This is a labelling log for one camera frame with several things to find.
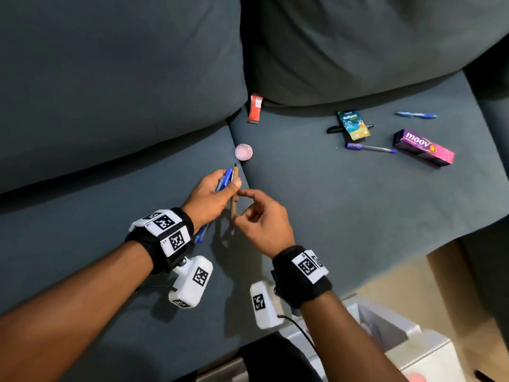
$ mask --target seat cushion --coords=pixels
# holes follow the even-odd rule
[[[289,106],[379,93],[460,70],[507,16],[509,0],[242,0],[246,80]]]
[[[218,123],[247,100],[239,0],[0,0],[0,193]]]
[[[326,129],[337,110],[355,107],[375,124],[366,145],[390,147],[407,128],[454,151],[454,164],[345,149]],[[394,115],[402,110],[438,118]],[[297,242],[315,251],[340,295],[509,213],[509,182],[462,72],[342,104],[263,108],[258,125],[242,110],[230,129],[253,149],[243,165],[250,186],[286,206]]]
[[[226,123],[167,141],[84,172],[0,196],[0,313],[119,245],[132,221],[180,206],[202,176],[233,166]],[[245,176],[240,171],[243,186]],[[241,199],[239,210],[246,202]],[[63,380],[173,380],[267,334],[257,328],[249,288],[266,259],[229,212],[189,252],[214,266],[200,304],[181,310],[168,292],[137,291]],[[173,284],[174,276],[149,276]]]

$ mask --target black cable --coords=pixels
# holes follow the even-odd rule
[[[146,286],[139,286],[134,291],[136,292],[136,291],[139,291],[140,289],[146,289],[146,288],[166,288],[166,289],[169,289],[170,291],[173,291],[173,288],[171,288],[170,286],[166,286],[166,285],[162,285],[162,284],[150,284],[150,285],[146,285]]]
[[[277,315],[278,318],[283,318],[283,319],[288,319],[289,321],[291,321],[294,325],[297,326],[297,328],[300,330],[300,332],[302,332],[302,335],[304,335],[304,337],[308,340],[309,344],[311,345],[311,347],[313,347],[313,350],[315,350],[315,353],[318,355],[318,351],[317,351],[317,348],[315,347],[315,345],[313,344],[313,342],[311,341],[311,339],[309,338],[309,336],[304,332],[304,330],[297,324],[296,321],[294,321],[293,319],[289,318],[288,316],[285,316],[285,315]]]

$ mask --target white device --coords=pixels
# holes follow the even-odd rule
[[[179,277],[173,284],[177,290],[168,294],[169,301],[180,308],[196,307],[207,287],[212,270],[212,263],[203,256],[192,259],[184,257],[180,266],[173,269]]]
[[[261,281],[251,285],[251,302],[256,324],[261,329],[276,327],[283,324],[284,319],[281,299],[274,293],[275,285]]]

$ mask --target pink box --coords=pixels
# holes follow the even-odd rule
[[[394,134],[394,146],[408,150],[418,157],[433,162],[438,166],[452,165],[454,153],[436,143],[423,138],[413,131],[400,130]]]

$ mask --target pen cap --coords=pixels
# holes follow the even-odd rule
[[[362,144],[355,144],[352,142],[347,142],[345,147],[350,150],[362,150],[362,148],[363,148]]]

